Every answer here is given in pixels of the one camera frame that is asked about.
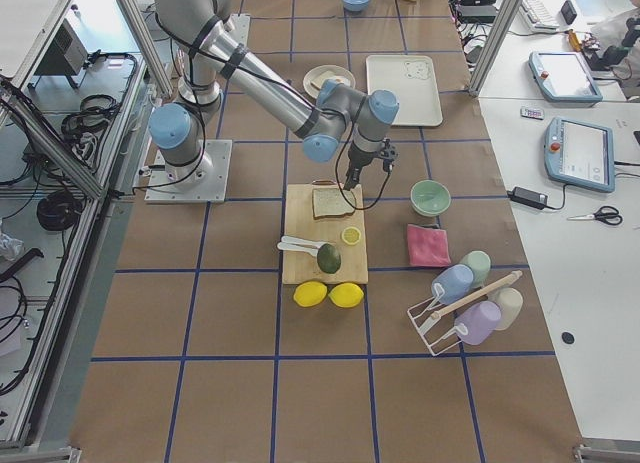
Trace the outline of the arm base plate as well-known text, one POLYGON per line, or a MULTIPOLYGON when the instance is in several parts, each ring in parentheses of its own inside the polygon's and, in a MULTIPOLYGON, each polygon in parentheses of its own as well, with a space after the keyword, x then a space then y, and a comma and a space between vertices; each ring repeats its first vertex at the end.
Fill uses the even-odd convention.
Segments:
POLYGON ((226 22, 222 22, 222 30, 215 42, 221 60, 239 63, 249 57, 249 28, 250 17, 247 14, 232 14, 226 22))
POLYGON ((150 204, 223 203, 232 144, 231 140, 207 139, 202 159, 184 167, 167 165, 157 150, 154 164, 161 169, 151 171, 144 200, 150 204))

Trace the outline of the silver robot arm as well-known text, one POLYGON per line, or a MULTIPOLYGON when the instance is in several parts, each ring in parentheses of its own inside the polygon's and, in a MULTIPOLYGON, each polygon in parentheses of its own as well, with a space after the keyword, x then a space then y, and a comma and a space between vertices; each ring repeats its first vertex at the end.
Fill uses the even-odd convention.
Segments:
POLYGON ((388 90, 366 94, 335 80, 323 82, 309 103, 228 31, 233 0, 155 0, 160 27, 192 59, 187 86, 201 92, 222 77, 238 86, 303 141, 304 154, 327 162, 349 132, 347 190, 360 182, 364 167, 379 159, 391 172, 397 156, 387 133, 399 111, 388 90))

